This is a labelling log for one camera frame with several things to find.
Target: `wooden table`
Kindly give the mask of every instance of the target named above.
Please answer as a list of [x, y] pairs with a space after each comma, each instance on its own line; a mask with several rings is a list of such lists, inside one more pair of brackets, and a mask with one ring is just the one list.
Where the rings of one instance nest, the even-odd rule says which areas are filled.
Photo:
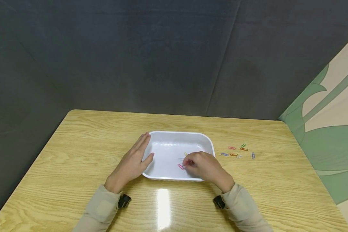
[[[216, 156], [247, 188], [275, 231], [348, 231], [290, 130], [280, 121], [72, 110], [0, 211], [0, 231], [71, 231], [98, 186], [146, 131], [206, 134]], [[244, 157], [220, 156], [228, 146]], [[111, 231], [232, 231], [207, 182], [140, 176], [124, 193]]]

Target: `dark gray curtain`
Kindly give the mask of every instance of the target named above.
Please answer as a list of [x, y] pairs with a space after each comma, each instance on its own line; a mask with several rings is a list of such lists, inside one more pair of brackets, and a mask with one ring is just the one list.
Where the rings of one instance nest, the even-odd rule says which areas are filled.
[[275, 120], [348, 1], [0, 0], [0, 208], [74, 108]]

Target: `sleeve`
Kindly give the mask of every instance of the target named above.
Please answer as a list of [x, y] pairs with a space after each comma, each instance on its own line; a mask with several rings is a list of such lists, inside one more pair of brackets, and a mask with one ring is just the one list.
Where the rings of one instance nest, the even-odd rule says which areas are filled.
[[221, 197], [226, 204], [229, 219], [235, 222], [240, 231], [273, 231], [272, 227], [260, 214], [255, 201], [243, 186], [235, 184], [229, 192], [222, 194]]
[[100, 185], [72, 231], [105, 232], [115, 217], [121, 193], [111, 193], [103, 185]]

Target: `red paper clip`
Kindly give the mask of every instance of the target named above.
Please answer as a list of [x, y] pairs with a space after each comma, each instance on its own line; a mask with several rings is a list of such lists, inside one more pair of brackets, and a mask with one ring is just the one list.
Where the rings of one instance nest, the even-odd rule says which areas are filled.
[[180, 164], [178, 164], [178, 167], [181, 168], [182, 170], [184, 170], [183, 166], [181, 166]]

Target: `white plastic tray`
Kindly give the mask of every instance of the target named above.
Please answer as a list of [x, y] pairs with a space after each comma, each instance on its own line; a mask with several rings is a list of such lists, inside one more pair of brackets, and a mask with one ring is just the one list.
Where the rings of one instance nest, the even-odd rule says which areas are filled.
[[154, 152], [152, 163], [143, 172], [143, 176], [152, 180], [203, 181], [178, 164], [183, 163], [185, 152], [190, 154], [204, 151], [215, 157], [214, 146], [209, 137], [201, 133], [152, 131], [151, 139], [143, 160]]

